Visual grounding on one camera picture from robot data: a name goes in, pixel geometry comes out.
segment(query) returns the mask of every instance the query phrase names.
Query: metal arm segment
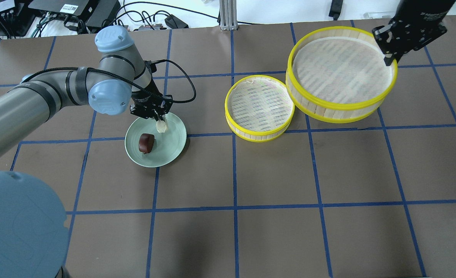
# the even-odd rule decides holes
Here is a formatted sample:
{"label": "metal arm segment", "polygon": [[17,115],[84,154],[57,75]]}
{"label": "metal arm segment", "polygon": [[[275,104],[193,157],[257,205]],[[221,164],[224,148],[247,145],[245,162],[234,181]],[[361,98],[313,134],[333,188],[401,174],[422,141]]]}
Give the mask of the metal arm segment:
{"label": "metal arm segment", "polygon": [[[143,87],[151,83],[151,72],[145,68],[134,41],[123,27],[104,28],[96,36],[96,43],[102,52],[99,69],[135,80]],[[127,100],[123,101],[125,104],[113,103],[116,91],[102,94],[107,88],[128,93]],[[98,112],[118,114],[117,109],[121,112],[127,109],[131,91],[131,86],[124,81],[88,72],[85,67],[76,71],[43,73],[21,83],[0,97],[0,156],[65,106],[89,105],[91,100],[92,108]]]}

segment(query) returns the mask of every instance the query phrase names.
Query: electronic device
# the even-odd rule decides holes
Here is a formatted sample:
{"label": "electronic device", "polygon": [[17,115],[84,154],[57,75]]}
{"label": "electronic device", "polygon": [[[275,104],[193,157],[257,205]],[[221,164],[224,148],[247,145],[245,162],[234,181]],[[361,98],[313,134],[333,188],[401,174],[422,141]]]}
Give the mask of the electronic device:
{"label": "electronic device", "polygon": [[87,21],[96,9],[97,3],[98,0],[33,0],[29,7],[38,10],[41,15],[46,12],[57,14],[55,19],[62,21],[70,14],[72,16],[68,21],[78,22]]}
{"label": "electronic device", "polygon": [[[36,13],[29,8],[30,1],[5,0],[0,1],[0,20],[12,30],[16,37],[23,37],[31,27]],[[7,34],[0,29],[0,36]]]}
{"label": "electronic device", "polygon": [[118,14],[120,2],[118,0],[100,0],[96,9],[85,23],[90,33],[97,33],[103,27],[110,25]]}

